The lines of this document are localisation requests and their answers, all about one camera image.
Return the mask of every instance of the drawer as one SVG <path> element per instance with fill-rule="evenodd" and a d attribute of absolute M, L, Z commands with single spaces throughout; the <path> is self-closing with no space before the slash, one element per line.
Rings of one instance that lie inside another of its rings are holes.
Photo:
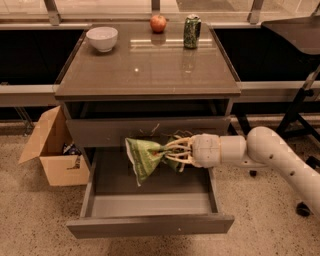
<path fill-rule="evenodd" d="M 226 233 L 234 217 L 222 214 L 211 169 L 175 173 L 165 164 L 142 184 L 125 150 L 97 149 L 76 238 Z"/>
<path fill-rule="evenodd" d="M 70 119 L 110 119 L 173 116 L 224 116 L 229 99 L 113 100 L 64 102 Z"/>
<path fill-rule="evenodd" d="M 211 133 L 225 135 L 230 124 L 228 117 L 167 117 L 139 119 L 75 119 L 67 127 L 79 147 L 124 146 L 126 137 L 155 137 L 164 134 Z"/>

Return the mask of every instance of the red apple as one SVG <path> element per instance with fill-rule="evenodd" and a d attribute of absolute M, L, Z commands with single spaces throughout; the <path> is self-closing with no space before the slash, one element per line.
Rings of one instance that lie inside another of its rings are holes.
<path fill-rule="evenodd" d="M 152 16 L 152 18 L 150 19 L 150 26 L 153 30 L 153 32 L 156 33 L 161 33 L 163 32 L 163 30 L 165 29 L 167 25 L 167 20 L 164 16 L 162 15 L 154 15 Z"/>

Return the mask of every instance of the soda can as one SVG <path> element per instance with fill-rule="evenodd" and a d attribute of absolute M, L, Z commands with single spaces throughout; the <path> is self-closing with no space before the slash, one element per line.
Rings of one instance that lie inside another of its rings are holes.
<path fill-rule="evenodd" d="M 184 23 L 184 47 L 194 49 L 198 47 L 201 30 L 201 19 L 196 14 L 190 14 Z"/>

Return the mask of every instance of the cardboard box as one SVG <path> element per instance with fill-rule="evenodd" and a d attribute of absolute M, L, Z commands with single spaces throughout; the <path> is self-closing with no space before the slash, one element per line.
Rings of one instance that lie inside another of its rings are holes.
<path fill-rule="evenodd" d="M 74 168 L 78 156 L 62 155 L 64 143 L 72 143 L 72 138 L 59 106 L 41 115 L 23 150 L 19 164 L 39 157 L 51 186 L 87 184 L 89 168 L 83 156 L 80 156 L 80 168 Z"/>

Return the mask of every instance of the speckled floor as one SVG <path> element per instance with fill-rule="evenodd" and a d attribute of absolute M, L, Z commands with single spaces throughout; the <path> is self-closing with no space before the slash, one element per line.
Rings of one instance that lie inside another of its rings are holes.
<path fill-rule="evenodd" d="M 225 235 L 77 240 L 65 224 L 78 218 L 85 186 L 50 187 L 38 159 L 18 166 L 28 140 L 21 134 L 19 123 L 0 125 L 1 256 L 320 255 L 320 220 L 298 216 L 299 198 L 268 168 L 255 178 L 232 166 L 215 169 L 222 211 L 235 216 Z M 311 137 L 289 143 L 304 160 L 320 158 Z"/>

